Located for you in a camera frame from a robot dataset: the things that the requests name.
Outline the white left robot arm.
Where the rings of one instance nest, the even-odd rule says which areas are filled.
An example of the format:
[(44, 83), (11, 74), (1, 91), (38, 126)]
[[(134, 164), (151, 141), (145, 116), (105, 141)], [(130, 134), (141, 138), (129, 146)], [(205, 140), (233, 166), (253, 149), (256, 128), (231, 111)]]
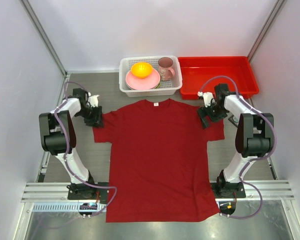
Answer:
[(97, 195), (94, 178), (84, 166), (76, 150), (77, 137), (73, 118), (82, 117), (88, 127), (103, 127), (99, 95), (92, 95), (82, 88), (75, 88), (54, 110), (38, 117), (41, 146), (55, 156), (70, 177), (69, 200), (90, 200)]

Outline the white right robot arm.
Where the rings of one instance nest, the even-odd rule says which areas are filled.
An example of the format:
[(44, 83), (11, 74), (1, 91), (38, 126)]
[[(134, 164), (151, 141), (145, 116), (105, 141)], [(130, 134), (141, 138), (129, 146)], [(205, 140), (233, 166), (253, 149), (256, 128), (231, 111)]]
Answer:
[(228, 114), (238, 119), (235, 155), (211, 187), (218, 198), (245, 198), (245, 174), (274, 149), (274, 116), (252, 107), (239, 93), (231, 92), (226, 83), (216, 85), (214, 92), (199, 91), (197, 95), (204, 104), (197, 111), (204, 129)]

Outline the red t-shirt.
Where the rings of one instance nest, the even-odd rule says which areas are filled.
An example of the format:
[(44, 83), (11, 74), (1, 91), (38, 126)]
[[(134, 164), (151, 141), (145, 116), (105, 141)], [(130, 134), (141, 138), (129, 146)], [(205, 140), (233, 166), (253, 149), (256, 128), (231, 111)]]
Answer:
[(203, 128), (198, 108), (173, 99), (140, 100), (103, 115), (96, 143), (110, 143), (108, 223), (201, 222), (219, 212), (207, 144), (224, 123)]

